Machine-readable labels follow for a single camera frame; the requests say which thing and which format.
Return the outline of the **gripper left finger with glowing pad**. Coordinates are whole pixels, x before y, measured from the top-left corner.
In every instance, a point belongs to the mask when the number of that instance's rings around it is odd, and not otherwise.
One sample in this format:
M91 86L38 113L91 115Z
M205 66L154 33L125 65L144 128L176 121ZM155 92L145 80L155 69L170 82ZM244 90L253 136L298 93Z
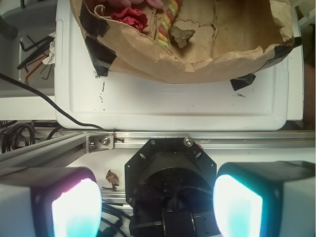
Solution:
M95 237L102 197L86 167L0 170L2 237Z

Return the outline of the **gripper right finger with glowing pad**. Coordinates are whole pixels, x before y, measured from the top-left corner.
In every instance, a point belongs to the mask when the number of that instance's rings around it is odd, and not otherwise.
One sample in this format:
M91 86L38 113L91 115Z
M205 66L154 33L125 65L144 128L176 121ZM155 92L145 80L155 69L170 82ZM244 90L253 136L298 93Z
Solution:
M314 237L316 165L227 162L218 170L213 206L224 237Z

